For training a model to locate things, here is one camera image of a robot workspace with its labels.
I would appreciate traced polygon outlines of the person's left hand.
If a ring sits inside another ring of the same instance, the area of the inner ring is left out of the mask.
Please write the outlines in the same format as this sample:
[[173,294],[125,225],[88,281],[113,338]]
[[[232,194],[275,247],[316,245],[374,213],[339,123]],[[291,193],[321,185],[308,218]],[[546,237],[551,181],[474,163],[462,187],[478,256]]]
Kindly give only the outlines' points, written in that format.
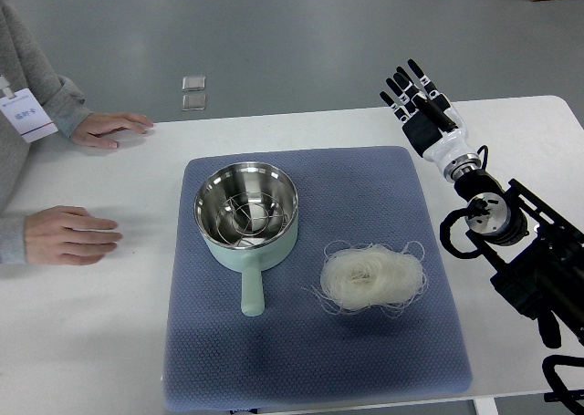
[[145,134],[153,126],[150,119],[138,113],[92,113],[83,119],[69,138],[79,146],[116,150],[119,144],[108,138],[110,134],[124,130]]

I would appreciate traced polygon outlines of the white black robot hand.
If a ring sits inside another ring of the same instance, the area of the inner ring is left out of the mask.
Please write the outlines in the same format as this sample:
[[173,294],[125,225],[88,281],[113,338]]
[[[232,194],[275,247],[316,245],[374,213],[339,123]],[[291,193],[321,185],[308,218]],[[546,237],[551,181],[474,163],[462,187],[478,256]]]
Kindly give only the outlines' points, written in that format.
[[484,160],[467,143],[468,131],[453,103],[413,59],[386,79],[391,93],[381,99],[401,123],[414,151],[434,163],[443,177],[455,182],[482,168]]

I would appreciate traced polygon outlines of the person's right hand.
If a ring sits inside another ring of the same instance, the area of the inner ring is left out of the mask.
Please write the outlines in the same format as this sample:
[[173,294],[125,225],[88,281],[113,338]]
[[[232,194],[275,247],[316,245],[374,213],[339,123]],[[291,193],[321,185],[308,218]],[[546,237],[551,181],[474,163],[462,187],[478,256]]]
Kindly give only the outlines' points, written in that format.
[[26,261],[32,265],[92,265],[116,250],[118,224],[76,206],[30,214],[24,223]]

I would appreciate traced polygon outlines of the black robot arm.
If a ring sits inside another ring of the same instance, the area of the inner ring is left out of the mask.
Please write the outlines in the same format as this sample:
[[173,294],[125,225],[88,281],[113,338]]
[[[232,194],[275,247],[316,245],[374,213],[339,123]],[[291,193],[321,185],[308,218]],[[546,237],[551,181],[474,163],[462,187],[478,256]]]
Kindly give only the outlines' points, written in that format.
[[583,338],[583,233],[512,179],[507,189],[486,170],[488,148],[449,161],[445,176],[466,206],[440,225],[443,248],[459,259],[483,257],[494,269],[495,291],[520,315],[537,322],[543,344],[554,352],[542,370],[551,391],[571,413],[583,411],[583,390],[569,389],[559,367],[582,368],[583,359],[560,355],[566,326]]

